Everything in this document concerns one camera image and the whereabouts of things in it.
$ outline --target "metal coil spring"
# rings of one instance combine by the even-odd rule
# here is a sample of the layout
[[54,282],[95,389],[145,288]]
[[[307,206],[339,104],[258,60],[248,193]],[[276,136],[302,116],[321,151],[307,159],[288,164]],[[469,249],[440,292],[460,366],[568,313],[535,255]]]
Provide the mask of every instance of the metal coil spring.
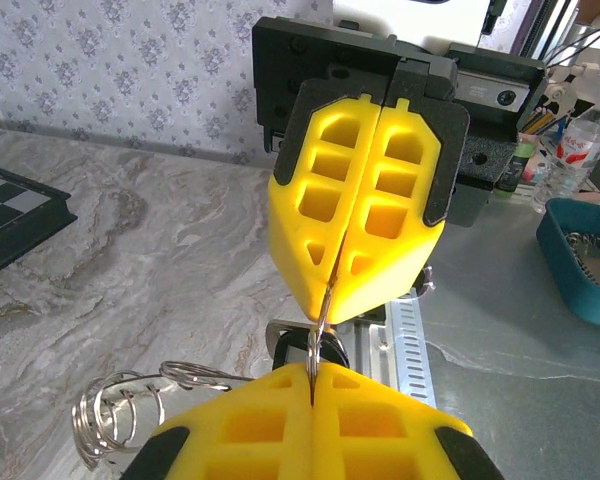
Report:
[[591,233],[579,233],[579,232],[571,232],[566,235],[567,243],[569,243],[569,247],[573,252],[573,256],[576,258],[578,265],[584,272],[584,274],[591,280],[593,283],[598,283],[596,281],[595,276],[591,273],[589,268],[582,262],[580,255],[578,254],[577,247],[579,244],[584,243],[586,245],[591,245],[595,248],[600,249],[600,237],[597,235],[593,235]]
[[[215,378],[251,380],[246,377],[230,375],[204,365],[178,361],[163,362],[160,365],[159,372],[160,376],[175,382],[186,390],[191,390],[193,387],[205,387],[227,392],[231,390],[231,386],[220,383]],[[134,395],[123,388],[117,391],[124,397],[131,417],[131,428],[124,439],[120,438],[121,432],[118,429],[119,420],[116,413],[119,411],[120,405],[114,405],[107,398],[103,398],[103,395],[108,388],[121,382],[148,379],[149,377],[133,370],[122,370],[106,377],[94,378],[71,408],[71,424],[76,449],[89,470],[94,470],[100,459],[110,453],[136,453],[142,448],[142,445],[133,445],[138,421]],[[160,391],[155,386],[148,384],[147,390],[156,402],[158,411],[157,427],[165,420],[164,405],[160,397]]]

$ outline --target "marble countertop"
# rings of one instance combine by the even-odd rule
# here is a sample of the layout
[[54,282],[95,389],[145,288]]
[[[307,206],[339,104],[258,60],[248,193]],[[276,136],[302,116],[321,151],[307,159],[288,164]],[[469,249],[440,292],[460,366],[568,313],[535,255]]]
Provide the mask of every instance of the marble countertop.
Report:
[[187,360],[257,377],[300,311],[267,254],[269,172],[0,131],[0,167],[78,220],[0,272],[0,479],[107,478],[69,412],[93,377]]
[[[0,479],[104,480],[69,411],[93,377],[166,359],[270,370],[302,314],[267,254],[270,172],[0,131],[0,167],[72,194],[78,220],[0,272]],[[600,328],[562,304],[527,205],[448,225],[422,299],[438,407],[507,480],[600,479]]]

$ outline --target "yellow foam gripper pad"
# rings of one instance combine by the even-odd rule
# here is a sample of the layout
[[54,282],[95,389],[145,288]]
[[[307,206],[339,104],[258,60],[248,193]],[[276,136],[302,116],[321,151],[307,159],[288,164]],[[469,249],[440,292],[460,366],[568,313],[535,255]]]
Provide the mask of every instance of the yellow foam gripper pad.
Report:
[[270,253],[312,320],[334,269],[337,324],[406,293],[442,233],[422,220],[440,142],[408,107],[363,95],[318,110],[291,182],[269,182]]
[[189,432],[166,480],[457,480],[436,439],[445,426],[471,434],[335,364],[321,365],[312,408],[295,364],[168,420],[154,438]]

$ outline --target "red bottle label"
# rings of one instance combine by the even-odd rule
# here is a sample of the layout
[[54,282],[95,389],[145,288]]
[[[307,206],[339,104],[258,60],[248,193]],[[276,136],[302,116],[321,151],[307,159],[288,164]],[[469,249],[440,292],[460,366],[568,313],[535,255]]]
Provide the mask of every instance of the red bottle label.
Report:
[[575,168],[591,167],[600,158],[600,143],[582,140],[567,132],[560,140],[556,156]]

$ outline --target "plastic water bottle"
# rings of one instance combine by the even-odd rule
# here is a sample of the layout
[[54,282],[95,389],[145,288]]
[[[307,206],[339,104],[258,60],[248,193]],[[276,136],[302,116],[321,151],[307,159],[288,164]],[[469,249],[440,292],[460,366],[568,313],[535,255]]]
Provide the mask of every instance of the plastic water bottle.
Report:
[[545,212],[550,198],[571,198],[589,178],[600,160],[600,103],[571,121],[544,177],[533,192],[531,204]]

